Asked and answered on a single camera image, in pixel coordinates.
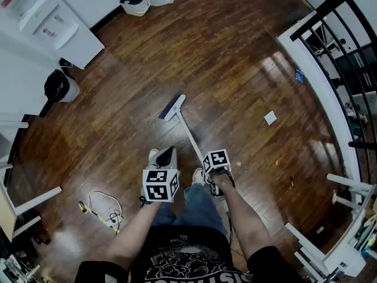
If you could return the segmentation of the person's right forearm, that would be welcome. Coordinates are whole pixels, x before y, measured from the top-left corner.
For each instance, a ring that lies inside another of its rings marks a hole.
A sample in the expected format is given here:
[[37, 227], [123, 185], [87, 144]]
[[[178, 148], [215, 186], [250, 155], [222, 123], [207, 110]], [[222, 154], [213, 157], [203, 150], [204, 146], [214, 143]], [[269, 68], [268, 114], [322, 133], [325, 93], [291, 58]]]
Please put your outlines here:
[[265, 252], [267, 256], [278, 255], [279, 252], [273, 246], [268, 230], [254, 209], [228, 182], [220, 181], [216, 185], [224, 194], [230, 220], [245, 260], [258, 251]]

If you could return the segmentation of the white broom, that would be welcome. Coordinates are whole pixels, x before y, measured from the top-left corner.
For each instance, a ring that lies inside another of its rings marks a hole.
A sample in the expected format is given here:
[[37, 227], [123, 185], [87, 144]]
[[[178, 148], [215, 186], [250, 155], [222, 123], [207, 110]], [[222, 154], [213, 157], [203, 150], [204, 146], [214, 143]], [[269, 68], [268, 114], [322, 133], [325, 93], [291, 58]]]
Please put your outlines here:
[[189, 141], [202, 165], [203, 166], [203, 155], [189, 129], [187, 126], [187, 123], [185, 119], [182, 116], [181, 113], [181, 106], [183, 105], [184, 101], [186, 99], [186, 96], [178, 92], [168, 103], [167, 105], [161, 110], [160, 114], [158, 115], [159, 119], [162, 119], [164, 121], [170, 121], [174, 116], [176, 116], [179, 119], [179, 122], [181, 123], [187, 137], [189, 138]]

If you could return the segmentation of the person's right white shoe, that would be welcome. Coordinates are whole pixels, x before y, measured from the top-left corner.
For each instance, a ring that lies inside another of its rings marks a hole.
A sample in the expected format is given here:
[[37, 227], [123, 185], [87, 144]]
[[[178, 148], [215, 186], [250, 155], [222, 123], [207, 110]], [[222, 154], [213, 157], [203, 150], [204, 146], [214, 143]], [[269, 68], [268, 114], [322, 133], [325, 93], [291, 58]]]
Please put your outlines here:
[[203, 169], [201, 167], [198, 167], [193, 175], [192, 175], [192, 185], [193, 184], [199, 184], [204, 186], [205, 185], [205, 180], [204, 180], [204, 174], [203, 174]]

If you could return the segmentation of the grey bin with black bag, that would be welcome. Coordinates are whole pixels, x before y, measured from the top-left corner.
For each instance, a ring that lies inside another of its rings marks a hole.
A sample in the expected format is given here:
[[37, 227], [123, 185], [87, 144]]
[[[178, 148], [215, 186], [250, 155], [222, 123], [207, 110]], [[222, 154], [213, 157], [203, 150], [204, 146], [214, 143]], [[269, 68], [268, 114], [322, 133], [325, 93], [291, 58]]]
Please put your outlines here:
[[60, 70], [54, 70], [44, 84], [44, 94], [53, 103], [72, 102], [79, 93], [79, 85]]

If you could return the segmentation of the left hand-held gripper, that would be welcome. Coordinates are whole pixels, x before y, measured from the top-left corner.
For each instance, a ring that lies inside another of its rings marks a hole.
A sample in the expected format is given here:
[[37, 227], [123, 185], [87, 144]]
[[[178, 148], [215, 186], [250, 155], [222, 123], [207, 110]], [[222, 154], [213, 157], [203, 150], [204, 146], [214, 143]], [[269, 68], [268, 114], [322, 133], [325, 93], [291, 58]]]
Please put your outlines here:
[[174, 202], [180, 187], [177, 170], [177, 150], [167, 147], [159, 150], [149, 161], [149, 168], [143, 170], [143, 190], [148, 202]]

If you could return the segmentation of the person's right hand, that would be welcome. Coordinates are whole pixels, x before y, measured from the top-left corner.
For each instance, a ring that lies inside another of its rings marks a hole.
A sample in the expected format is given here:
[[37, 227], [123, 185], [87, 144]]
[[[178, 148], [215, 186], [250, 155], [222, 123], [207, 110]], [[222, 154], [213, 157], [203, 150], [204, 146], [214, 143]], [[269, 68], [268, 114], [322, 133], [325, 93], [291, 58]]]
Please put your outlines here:
[[225, 192], [227, 189], [234, 187], [232, 182], [232, 177], [229, 176], [227, 173], [215, 174], [212, 176], [213, 182], [217, 185], [217, 187], [222, 191]]

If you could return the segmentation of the person's black printed t-shirt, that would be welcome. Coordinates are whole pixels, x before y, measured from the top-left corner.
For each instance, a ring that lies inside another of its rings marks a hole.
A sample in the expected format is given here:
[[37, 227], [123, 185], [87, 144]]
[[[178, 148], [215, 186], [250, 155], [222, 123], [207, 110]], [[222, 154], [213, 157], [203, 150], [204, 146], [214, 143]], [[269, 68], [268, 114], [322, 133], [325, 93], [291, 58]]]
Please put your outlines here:
[[234, 265], [227, 238], [205, 226], [153, 226], [130, 270], [105, 261], [84, 261], [74, 283], [305, 283], [274, 246]]

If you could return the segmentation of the white table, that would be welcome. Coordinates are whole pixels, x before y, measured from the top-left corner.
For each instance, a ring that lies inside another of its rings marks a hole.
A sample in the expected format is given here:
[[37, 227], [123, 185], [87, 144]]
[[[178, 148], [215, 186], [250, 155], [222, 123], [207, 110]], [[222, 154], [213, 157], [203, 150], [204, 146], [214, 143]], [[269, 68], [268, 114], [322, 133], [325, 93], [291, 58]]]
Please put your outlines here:
[[15, 206], [9, 197], [4, 185], [4, 178], [5, 172], [11, 170], [13, 164], [7, 162], [6, 159], [11, 156], [11, 148], [15, 143], [17, 132], [20, 129], [27, 129], [28, 126], [29, 124], [24, 120], [9, 120], [6, 118], [6, 114], [0, 113], [0, 229], [10, 242], [41, 220], [40, 216], [36, 216], [17, 229], [15, 224], [19, 216], [62, 191], [60, 187], [55, 187], [19, 206]]
[[351, 194], [360, 196], [362, 204], [351, 202], [337, 195], [337, 202], [352, 209], [352, 222], [344, 234], [335, 243], [331, 250], [324, 254], [311, 243], [290, 223], [285, 224], [299, 241], [301, 247], [294, 253], [296, 259], [303, 265], [312, 283], [325, 283], [330, 281], [332, 275], [343, 272], [350, 277], [357, 277], [366, 265], [361, 254], [361, 247], [366, 244], [366, 239], [360, 245], [356, 242], [357, 232], [364, 226], [366, 209], [372, 196], [377, 195], [377, 185], [358, 182], [342, 176], [327, 174], [326, 178], [335, 183], [347, 186]]

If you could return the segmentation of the white water dispenser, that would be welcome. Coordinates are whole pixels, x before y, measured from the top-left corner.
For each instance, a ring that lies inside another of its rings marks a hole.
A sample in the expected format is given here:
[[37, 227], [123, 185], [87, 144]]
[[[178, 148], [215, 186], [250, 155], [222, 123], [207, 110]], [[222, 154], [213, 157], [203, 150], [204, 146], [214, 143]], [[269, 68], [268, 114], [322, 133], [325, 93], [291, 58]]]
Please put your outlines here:
[[82, 70], [104, 49], [63, 0], [36, 0], [20, 20], [19, 28], [58, 58]]

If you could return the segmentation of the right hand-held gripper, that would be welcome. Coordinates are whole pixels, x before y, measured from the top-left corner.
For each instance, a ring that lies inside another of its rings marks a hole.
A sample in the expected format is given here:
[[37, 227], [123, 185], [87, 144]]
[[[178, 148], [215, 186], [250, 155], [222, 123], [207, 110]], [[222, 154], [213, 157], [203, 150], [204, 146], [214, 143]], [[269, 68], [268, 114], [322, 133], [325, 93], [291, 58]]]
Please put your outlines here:
[[215, 198], [224, 196], [220, 188], [213, 182], [217, 175], [227, 174], [230, 177], [230, 162], [226, 149], [209, 151], [202, 161], [204, 181], [210, 185], [211, 194]]

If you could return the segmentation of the black metal railing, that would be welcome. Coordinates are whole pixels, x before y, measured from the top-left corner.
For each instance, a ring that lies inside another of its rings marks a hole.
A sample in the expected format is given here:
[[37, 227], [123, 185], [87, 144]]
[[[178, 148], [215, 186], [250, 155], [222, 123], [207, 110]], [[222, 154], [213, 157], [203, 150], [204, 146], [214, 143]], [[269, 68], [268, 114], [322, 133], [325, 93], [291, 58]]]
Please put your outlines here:
[[312, 12], [281, 38], [315, 89], [346, 174], [377, 181], [377, 0], [304, 0]]

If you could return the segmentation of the person's blue jeans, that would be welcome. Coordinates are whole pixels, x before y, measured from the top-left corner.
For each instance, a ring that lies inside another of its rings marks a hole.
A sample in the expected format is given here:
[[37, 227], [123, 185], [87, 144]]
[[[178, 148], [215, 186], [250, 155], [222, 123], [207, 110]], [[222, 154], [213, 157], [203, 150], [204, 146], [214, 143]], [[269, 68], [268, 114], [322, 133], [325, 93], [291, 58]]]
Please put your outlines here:
[[173, 212], [173, 203], [163, 202], [151, 225], [205, 226], [227, 236], [223, 220], [211, 196], [201, 183], [193, 182], [190, 187], [186, 188], [184, 200], [186, 205], [180, 216]]

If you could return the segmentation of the small white bin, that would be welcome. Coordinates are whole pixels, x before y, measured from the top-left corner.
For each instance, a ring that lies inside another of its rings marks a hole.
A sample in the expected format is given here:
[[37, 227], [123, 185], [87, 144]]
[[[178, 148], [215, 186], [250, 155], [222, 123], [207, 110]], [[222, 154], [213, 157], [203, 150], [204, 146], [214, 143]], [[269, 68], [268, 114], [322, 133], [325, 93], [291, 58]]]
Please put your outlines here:
[[129, 15], [143, 16], [150, 7], [149, 0], [120, 0], [120, 5]]

